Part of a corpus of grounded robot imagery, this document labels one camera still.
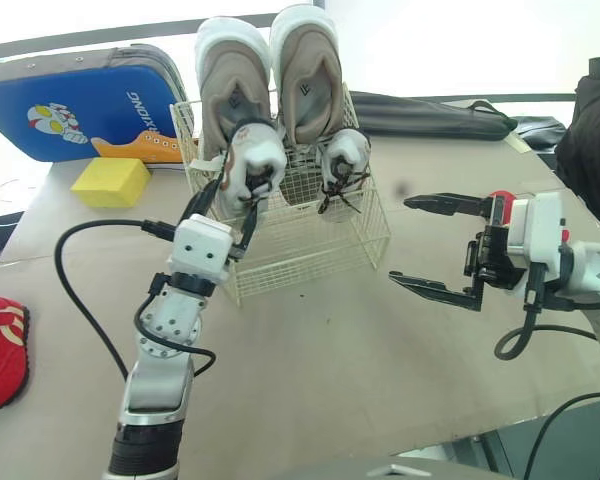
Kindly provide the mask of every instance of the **shoe sole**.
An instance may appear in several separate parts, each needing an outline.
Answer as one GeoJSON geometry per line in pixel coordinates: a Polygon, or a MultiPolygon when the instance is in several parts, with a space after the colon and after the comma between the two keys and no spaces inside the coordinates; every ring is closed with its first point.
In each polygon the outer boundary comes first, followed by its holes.
{"type": "Polygon", "coordinates": [[[294,30],[304,25],[316,25],[320,27],[327,34],[329,40],[333,42],[336,50],[338,50],[338,36],[335,24],[322,8],[313,5],[292,5],[282,10],[273,20],[269,35],[273,78],[278,91],[282,87],[280,59],[284,43],[294,30]]]}
{"type": "Polygon", "coordinates": [[[22,395],[22,392],[24,391],[27,384],[29,383],[29,351],[27,350],[27,341],[29,339],[30,315],[29,315],[29,309],[27,309],[26,307],[23,307],[22,310],[24,312],[24,332],[23,332],[24,356],[25,356],[24,377],[22,378],[22,382],[20,382],[18,389],[13,393],[13,395],[11,395],[9,397],[9,399],[6,402],[4,402],[2,405],[0,405],[0,409],[11,405],[15,400],[17,400],[18,397],[20,395],[22,395]]]}
{"type": "Polygon", "coordinates": [[[260,58],[264,68],[267,82],[271,70],[271,59],[269,58],[269,47],[260,35],[258,29],[245,21],[231,17],[214,17],[206,20],[198,30],[198,38],[195,46],[196,56],[196,78],[198,86],[202,86],[201,78],[204,60],[209,51],[222,42],[239,42],[253,50],[260,58]]]}

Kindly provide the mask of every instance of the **black cylinder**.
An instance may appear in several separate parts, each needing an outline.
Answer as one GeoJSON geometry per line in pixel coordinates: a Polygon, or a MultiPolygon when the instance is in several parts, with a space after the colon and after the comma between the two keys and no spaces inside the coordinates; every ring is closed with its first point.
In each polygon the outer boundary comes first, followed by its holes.
{"type": "Polygon", "coordinates": [[[184,420],[163,425],[122,425],[113,441],[109,473],[148,475],[173,467],[184,420]]]}

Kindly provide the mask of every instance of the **sneaker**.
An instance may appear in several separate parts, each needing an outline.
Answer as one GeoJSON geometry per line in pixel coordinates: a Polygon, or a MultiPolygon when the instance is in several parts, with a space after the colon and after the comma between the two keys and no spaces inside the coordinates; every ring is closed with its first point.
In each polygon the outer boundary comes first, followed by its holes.
{"type": "Polygon", "coordinates": [[[271,124],[238,124],[218,192],[221,215],[241,217],[256,202],[260,212],[266,210],[266,198],[280,186],[286,164],[282,141],[271,124]]]}
{"type": "Polygon", "coordinates": [[[370,176],[369,139],[360,131],[345,128],[337,132],[321,156],[322,193],[318,213],[328,222],[343,222],[358,212],[362,194],[344,194],[362,189],[370,176]]]}
{"type": "Polygon", "coordinates": [[[289,158],[280,191],[290,205],[315,201],[322,184],[316,143],[342,128],[344,93],[333,20],[321,8],[294,5],[280,12],[269,40],[278,89],[278,118],[289,158]],[[300,148],[298,145],[312,145],[300,148]]]}
{"type": "Polygon", "coordinates": [[[27,309],[13,300],[0,298],[0,408],[15,400],[27,383],[28,330],[27,309]]]}
{"type": "Polygon", "coordinates": [[[239,121],[271,119],[269,48],[253,25],[216,17],[200,26],[195,55],[203,158],[210,160],[227,150],[239,121]]]}

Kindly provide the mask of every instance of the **wire basket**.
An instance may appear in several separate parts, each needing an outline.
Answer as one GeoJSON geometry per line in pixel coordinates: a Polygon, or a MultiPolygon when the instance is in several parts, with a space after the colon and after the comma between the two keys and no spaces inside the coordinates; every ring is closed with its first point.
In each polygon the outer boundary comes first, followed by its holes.
{"type": "MultiPolygon", "coordinates": [[[[357,127],[346,86],[344,95],[344,125],[357,127]]],[[[187,178],[195,193],[217,175],[220,165],[201,158],[204,138],[195,140],[191,103],[172,105],[171,114],[187,178]]],[[[224,284],[238,304],[251,295],[350,268],[378,267],[390,231],[373,176],[359,190],[344,194],[346,200],[334,197],[326,211],[318,213],[324,197],[319,154],[329,140],[321,139],[315,145],[285,145],[285,178],[280,189],[267,199],[267,210],[258,219],[244,259],[231,263],[231,275],[224,284]]],[[[238,237],[243,219],[222,218],[215,206],[211,215],[233,227],[238,237]]]]}

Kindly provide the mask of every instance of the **table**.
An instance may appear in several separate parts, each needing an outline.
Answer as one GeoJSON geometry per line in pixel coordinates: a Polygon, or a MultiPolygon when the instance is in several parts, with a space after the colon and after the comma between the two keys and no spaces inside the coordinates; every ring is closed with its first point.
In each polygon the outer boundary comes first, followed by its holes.
{"type": "MultiPolygon", "coordinates": [[[[558,190],[573,239],[600,241],[600,225],[531,152],[506,142],[373,138],[372,164],[392,238],[378,271],[359,268],[245,299],[217,290],[200,346],[217,352],[196,379],[180,450],[180,478],[265,479],[349,455],[386,455],[546,414],[600,390],[600,348],[569,335],[537,335],[512,362],[496,341],[520,326],[520,300],[488,289],[481,313],[428,302],[387,279],[392,269],[463,277],[478,218],[404,208],[396,192],[483,196],[558,190]]],[[[61,290],[51,258],[68,227],[96,218],[174,222],[189,198],[178,172],[153,174],[139,204],[92,210],[69,192],[84,161],[54,165],[0,262],[0,295],[32,312],[31,381],[0,410],[0,480],[99,478],[109,458],[123,383],[106,350],[61,290]]],[[[170,244],[107,227],[72,240],[71,281],[134,361],[132,314],[170,244]]],[[[542,322],[580,328],[580,313],[542,322]]]]}

